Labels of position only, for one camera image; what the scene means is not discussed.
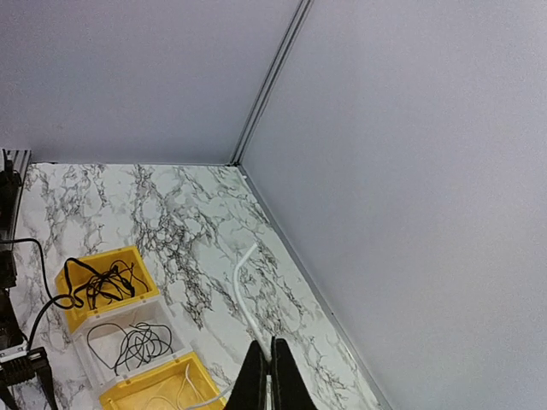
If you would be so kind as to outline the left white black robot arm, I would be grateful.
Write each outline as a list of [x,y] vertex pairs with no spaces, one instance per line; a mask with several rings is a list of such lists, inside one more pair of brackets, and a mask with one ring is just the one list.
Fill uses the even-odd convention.
[[47,354],[41,347],[31,347],[9,296],[16,286],[15,231],[30,157],[29,149],[1,149],[1,402],[7,409],[17,409],[10,388],[36,378],[50,408],[56,409]]

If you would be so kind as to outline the white translucent plastic bin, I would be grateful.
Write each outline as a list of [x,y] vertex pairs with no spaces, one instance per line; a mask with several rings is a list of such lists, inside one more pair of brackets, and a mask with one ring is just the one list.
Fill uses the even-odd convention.
[[76,354],[99,395],[192,351],[164,298],[155,296],[86,320],[73,333]]

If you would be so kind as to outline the left yellow plastic bin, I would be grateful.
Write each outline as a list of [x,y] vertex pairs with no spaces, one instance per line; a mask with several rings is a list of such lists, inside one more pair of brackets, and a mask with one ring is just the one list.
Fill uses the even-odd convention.
[[60,294],[71,296],[75,303],[65,311],[71,334],[93,316],[160,295],[134,245],[70,257],[56,276],[55,284]]

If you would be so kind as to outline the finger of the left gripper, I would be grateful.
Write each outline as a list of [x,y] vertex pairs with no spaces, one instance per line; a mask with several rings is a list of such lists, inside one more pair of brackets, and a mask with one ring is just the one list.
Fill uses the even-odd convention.
[[58,406],[55,398],[55,389],[50,364],[48,362],[38,363],[36,367],[36,375],[50,408],[52,410],[57,410]]
[[9,387],[4,383],[1,383],[0,385],[0,397],[7,409],[16,410],[16,401],[12,396]]

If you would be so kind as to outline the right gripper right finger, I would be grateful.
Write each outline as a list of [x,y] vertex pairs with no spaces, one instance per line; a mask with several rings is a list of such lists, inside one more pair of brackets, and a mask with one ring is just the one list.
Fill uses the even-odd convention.
[[287,341],[273,337],[270,347],[273,409],[317,410]]

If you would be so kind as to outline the left aluminium corner post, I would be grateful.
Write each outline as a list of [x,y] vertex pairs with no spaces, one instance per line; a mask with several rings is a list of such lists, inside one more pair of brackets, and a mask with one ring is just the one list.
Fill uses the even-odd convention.
[[274,91],[275,84],[281,75],[283,67],[291,53],[291,49],[293,48],[294,43],[296,43],[298,35],[301,32],[314,3],[313,0],[301,0],[298,2],[297,8],[292,14],[289,24],[273,55],[273,59],[268,66],[268,70],[259,91],[257,92],[250,112],[246,117],[243,129],[240,132],[235,149],[228,162],[229,166],[238,167],[242,163],[245,152],[256,132],[260,119],[266,110],[271,94]]

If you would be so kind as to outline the right yellow plastic bin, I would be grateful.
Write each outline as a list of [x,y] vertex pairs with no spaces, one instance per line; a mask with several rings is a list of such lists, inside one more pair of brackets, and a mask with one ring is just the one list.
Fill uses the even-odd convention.
[[195,352],[122,379],[102,393],[104,409],[223,409],[228,391],[219,390]]

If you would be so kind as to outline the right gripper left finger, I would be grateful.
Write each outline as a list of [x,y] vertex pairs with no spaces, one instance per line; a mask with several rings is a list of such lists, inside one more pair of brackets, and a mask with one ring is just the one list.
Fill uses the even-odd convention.
[[269,364],[257,341],[244,357],[225,410],[264,410],[266,408]]

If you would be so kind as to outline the yellow plastic bin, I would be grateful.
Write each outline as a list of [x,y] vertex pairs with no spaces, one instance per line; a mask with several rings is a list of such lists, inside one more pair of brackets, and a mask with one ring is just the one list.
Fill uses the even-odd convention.
[[65,311],[71,334],[93,316],[160,295],[134,245],[70,257],[56,276],[55,284],[60,294],[71,296],[75,303]]
[[223,409],[228,391],[219,390],[195,352],[122,379],[102,393],[104,409]]

